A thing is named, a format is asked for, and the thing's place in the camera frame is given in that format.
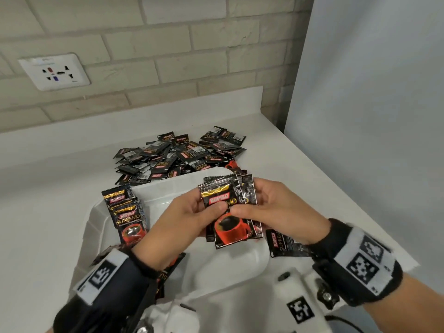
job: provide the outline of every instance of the white power socket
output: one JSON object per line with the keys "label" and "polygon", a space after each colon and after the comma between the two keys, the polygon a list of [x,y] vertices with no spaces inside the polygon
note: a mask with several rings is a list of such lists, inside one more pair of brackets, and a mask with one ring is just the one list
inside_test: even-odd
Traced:
{"label": "white power socket", "polygon": [[19,63],[41,91],[91,83],[75,54],[20,59]]}

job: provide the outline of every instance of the white countertop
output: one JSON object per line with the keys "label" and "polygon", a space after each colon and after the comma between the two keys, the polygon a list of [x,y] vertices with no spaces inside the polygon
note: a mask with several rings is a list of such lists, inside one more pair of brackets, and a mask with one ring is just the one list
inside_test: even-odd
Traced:
{"label": "white countertop", "polygon": [[[358,224],[392,247],[405,270],[417,266],[260,113],[261,94],[261,88],[252,88],[125,111],[132,125],[119,125],[117,112],[0,134],[0,332],[44,332],[51,326],[67,300],[87,214],[119,177],[112,157],[121,147],[142,146],[171,130],[196,141],[214,125],[246,135],[241,168],[284,182],[327,217]],[[186,114],[169,111],[177,107]],[[159,112],[169,119],[150,119]]]}

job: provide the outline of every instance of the gray wall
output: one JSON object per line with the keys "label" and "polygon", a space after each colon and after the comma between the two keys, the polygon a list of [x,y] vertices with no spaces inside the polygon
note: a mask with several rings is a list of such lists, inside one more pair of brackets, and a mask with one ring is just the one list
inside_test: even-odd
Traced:
{"label": "gray wall", "polygon": [[285,134],[441,293],[443,103],[444,0],[315,0]]}

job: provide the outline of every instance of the person's right hand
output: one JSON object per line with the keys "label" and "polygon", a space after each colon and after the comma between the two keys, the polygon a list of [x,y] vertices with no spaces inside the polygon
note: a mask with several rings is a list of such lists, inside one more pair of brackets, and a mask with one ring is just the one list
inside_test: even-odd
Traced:
{"label": "person's right hand", "polygon": [[285,184],[254,179],[258,206],[235,205],[232,215],[253,219],[303,244],[322,240],[330,232],[330,221],[288,189]]}

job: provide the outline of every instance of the hand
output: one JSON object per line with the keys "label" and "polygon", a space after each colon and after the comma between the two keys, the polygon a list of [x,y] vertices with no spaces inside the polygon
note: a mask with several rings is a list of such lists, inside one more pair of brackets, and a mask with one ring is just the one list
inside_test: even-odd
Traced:
{"label": "hand", "polygon": [[145,237],[133,248],[146,265],[163,270],[201,231],[227,209],[226,202],[204,208],[198,188],[176,197]]}
{"label": "hand", "polygon": [[304,244],[323,239],[330,232],[330,221],[315,211],[285,184],[254,179],[258,206],[235,205],[232,215],[250,218]]}

